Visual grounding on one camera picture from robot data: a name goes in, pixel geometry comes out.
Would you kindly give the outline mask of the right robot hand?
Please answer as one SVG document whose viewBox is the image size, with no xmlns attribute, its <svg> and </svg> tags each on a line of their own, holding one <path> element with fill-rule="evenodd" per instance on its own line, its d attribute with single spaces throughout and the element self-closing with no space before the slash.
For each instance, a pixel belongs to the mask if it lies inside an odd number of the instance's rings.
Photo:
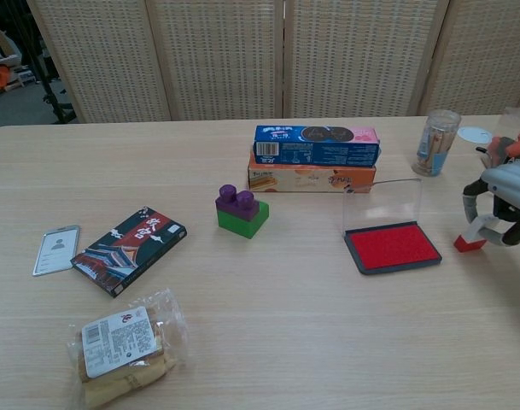
<svg viewBox="0 0 520 410">
<path fill-rule="evenodd" d="M 479 214 L 477 198 L 491 193 L 490 214 Z M 483 171 L 463 190 L 464 213 L 469 226 L 454 243 L 461 252 L 480 249 L 490 242 L 498 246 L 520 244 L 520 161 L 507 162 Z"/>
</svg>

